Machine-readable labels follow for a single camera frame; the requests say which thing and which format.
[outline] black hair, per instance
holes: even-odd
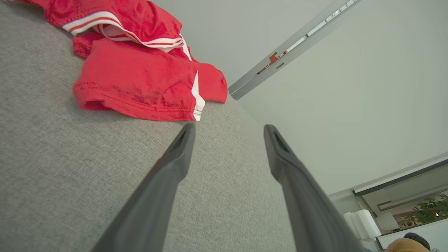
[[[428,250],[431,250],[429,243],[422,236],[419,236],[418,234],[407,233],[407,234],[405,234],[405,238],[412,239],[412,240],[420,243],[421,245],[423,245]]]

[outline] gray carpet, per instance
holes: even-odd
[[[71,35],[0,6],[0,251],[89,251],[185,122],[80,110]],[[261,125],[230,98],[196,126],[164,251],[293,251]]]

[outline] red garment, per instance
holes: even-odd
[[[73,35],[86,58],[73,92],[82,109],[116,110],[157,121],[199,121],[204,100],[224,103],[227,82],[197,62],[181,23],[145,0],[29,0],[47,20]]]
[[[227,99],[222,73],[191,58],[186,44],[166,53],[90,33],[74,38],[73,47],[87,58],[73,85],[82,109],[113,109],[155,121],[199,121],[204,99]]]

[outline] green plant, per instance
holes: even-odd
[[[417,204],[418,207],[413,207],[412,214],[409,218],[415,223],[420,222],[422,224],[436,221],[438,219],[444,219],[448,217],[448,196],[445,194],[439,194],[442,200],[435,200],[433,198],[426,198],[423,203]]]

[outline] gray wall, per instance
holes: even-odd
[[[154,0],[182,24],[193,56],[230,85],[334,0]]]
[[[335,193],[448,151],[448,1],[368,0],[239,100]]]

